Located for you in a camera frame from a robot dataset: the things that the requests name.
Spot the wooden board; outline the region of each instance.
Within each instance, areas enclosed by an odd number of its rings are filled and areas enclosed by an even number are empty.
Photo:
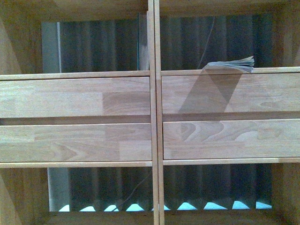
[[[300,157],[300,120],[164,122],[164,159]]]
[[[300,111],[300,73],[162,77],[163,114]]]
[[[131,77],[149,76],[148,70],[144,71],[108,71],[108,72],[84,72],[84,73],[60,73],[60,74],[16,74],[0,75],[0,81],[19,80],[49,80],[49,79],[72,79],[72,78],[103,78],[103,77]]]
[[[166,212],[166,225],[285,225],[271,210],[205,210]]]
[[[151,161],[150,124],[0,126],[0,162]]]
[[[153,212],[51,213],[40,225],[152,225]]]
[[[288,0],[160,0],[162,16],[240,15],[272,12]]]
[[[13,0],[41,21],[136,19],[147,11],[146,0]]]
[[[0,75],[42,72],[41,23],[0,1]]]
[[[163,149],[163,120],[161,92],[161,55],[160,55],[160,9],[159,0],[154,0],[155,28],[155,73],[156,73],[156,110],[157,110],[157,158],[158,158],[158,192],[159,192],[159,224],[165,224],[164,212],[164,149]]]
[[[159,222],[159,184],[158,184],[158,140],[156,109],[156,73],[155,73],[155,35],[154,35],[154,0],[148,0],[147,43],[150,68],[150,108],[151,108],[151,140],[152,140],[152,185],[153,185],[153,219],[154,225]]]
[[[53,213],[44,225],[151,225],[149,212]],[[285,225],[271,210],[168,211],[167,225]]]
[[[0,169],[0,224],[37,224],[49,212],[47,169]]]
[[[150,115],[148,77],[0,82],[0,118]]]
[[[300,163],[272,165],[272,206],[288,224],[300,224]]]
[[[300,157],[164,160],[164,165],[224,165],[224,164],[258,164],[258,163],[273,163],[273,164],[300,163]]]
[[[280,74],[280,73],[300,73],[300,67],[265,67],[254,68],[253,74]],[[162,76],[190,76],[190,75],[224,75],[241,74],[237,69],[190,69],[190,70],[164,70]]]

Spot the wooden drawer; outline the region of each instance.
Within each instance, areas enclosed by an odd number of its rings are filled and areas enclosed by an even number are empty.
[[[0,118],[150,115],[148,77],[0,82]]]
[[[0,126],[0,162],[151,161],[139,124]]]
[[[300,120],[164,122],[164,159],[300,157]]]
[[[163,115],[300,111],[300,73],[162,77]]]
[[[300,157],[300,74],[162,78],[164,159]]]

